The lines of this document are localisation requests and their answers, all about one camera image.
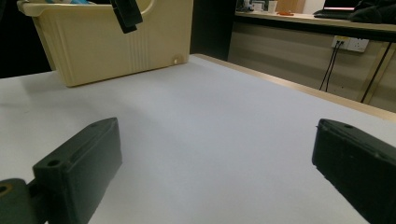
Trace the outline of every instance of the basket handle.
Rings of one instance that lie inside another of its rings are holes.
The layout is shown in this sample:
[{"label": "basket handle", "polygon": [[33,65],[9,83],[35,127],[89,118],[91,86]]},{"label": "basket handle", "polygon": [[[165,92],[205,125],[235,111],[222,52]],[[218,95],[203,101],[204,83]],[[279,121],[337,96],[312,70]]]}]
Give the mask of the basket handle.
[{"label": "basket handle", "polygon": [[152,11],[152,9],[154,9],[156,4],[157,0],[151,0],[148,7],[144,11],[142,11],[142,16],[147,16]]}]

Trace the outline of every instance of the black object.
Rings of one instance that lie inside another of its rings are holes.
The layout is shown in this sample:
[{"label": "black object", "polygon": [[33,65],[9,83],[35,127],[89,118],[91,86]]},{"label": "black object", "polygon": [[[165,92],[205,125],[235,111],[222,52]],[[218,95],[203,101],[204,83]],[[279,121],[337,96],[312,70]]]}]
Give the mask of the black object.
[{"label": "black object", "polygon": [[39,161],[28,186],[0,182],[0,223],[86,224],[121,163],[117,119],[97,121]]},{"label": "black object", "polygon": [[396,148],[321,119],[312,162],[370,223],[396,223]]},{"label": "black object", "polygon": [[349,19],[355,22],[396,24],[396,0],[361,0]]},{"label": "black object", "polygon": [[143,21],[139,6],[135,0],[110,0],[122,31],[127,34],[136,30],[136,25]]},{"label": "black object", "polygon": [[334,20],[345,20],[347,21],[348,18],[352,15],[352,11],[329,11],[329,10],[319,10],[314,13],[315,18],[322,18],[322,19],[334,19]]},{"label": "black object", "polygon": [[325,0],[323,9],[314,13],[315,18],[348,20],[360,0]]},{"label": "black object", "polygon": [[18,11],[17,1],[0,0],[0,78],[50,71],[47,56],[31,17]]},{"label": "black object", "polygon": [[190,53],[227,61],[236,0],[194,0]]},{"label": "black object", "polygon": [[7,0],[0,0],[0,21],[3,18],[4,9],[6,8]]},{"label": "black object", "polygon": [[320,84],[320,88],[319,88],[320,91],[321,91],[321,88],[323,87],[326,77],[327,77],[326,92],[327,92],[327,89],[329,88],[329,81],[330,81],[330,76],[332,75],[332,68],[334,67],[334,64],[335,64],[335,58],[337,57],[338,50],[341,48],[341,45],[343,45],[343,44],[344,44],[344,42],[337,41],[337,43],[334,46],[334,49],[332,50],[332,57],[330,59],[329,66],[327,67],[326,73],[324,74],[323,80]]}]

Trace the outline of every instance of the wall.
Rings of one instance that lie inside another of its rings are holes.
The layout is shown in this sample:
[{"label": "wall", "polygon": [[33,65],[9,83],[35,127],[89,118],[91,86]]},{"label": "wall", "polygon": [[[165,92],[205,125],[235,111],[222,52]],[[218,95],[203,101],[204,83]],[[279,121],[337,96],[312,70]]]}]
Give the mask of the wall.
[{"label": "wall", "polygon": [[236,0],[194,0],[190,53],[226,61]]},{"label": "wall", "polygon": [[324,0],[305,0],[304,14],[312,14],[323,9]]},{"label": "wall", "polygon": [[[235,23],[229,62],[318,89],[332,57],[332,35]],[[364,53],[339,50],[329,92],[357,100],[382,42]]]},{"label": "wall", "polygon": [[20,13],[17,1],[7,1],[0,20],[0,78],[50,71],[32,18]]}]

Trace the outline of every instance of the white table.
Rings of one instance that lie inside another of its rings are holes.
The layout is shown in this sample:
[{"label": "white table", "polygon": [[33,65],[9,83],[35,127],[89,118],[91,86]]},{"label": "white table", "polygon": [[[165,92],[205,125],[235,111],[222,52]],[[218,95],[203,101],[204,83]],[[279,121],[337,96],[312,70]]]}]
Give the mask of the white table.
[{"label": "white table", "polygon": [[53,149],[117,117],[123,165],[90,223],[366,223],[312,165],[316,125],[336,119],[396,146],[396,116],[241,71],[191,56],[71,89],[55,72],[1,79],[0,179],[32,180]]}]

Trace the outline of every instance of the plastic basket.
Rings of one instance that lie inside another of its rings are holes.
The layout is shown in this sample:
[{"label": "plastic basket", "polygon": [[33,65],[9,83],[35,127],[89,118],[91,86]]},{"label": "plastic basket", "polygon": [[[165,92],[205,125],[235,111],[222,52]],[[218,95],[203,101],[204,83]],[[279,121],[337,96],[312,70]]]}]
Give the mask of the plastic basket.
[{"label": "plastic basket", "polygon": [[186,63],[192,0],[138,0],[143,22],[124,34],[111,5],[19,1],[32,17],[52,70],[77,86]]}]

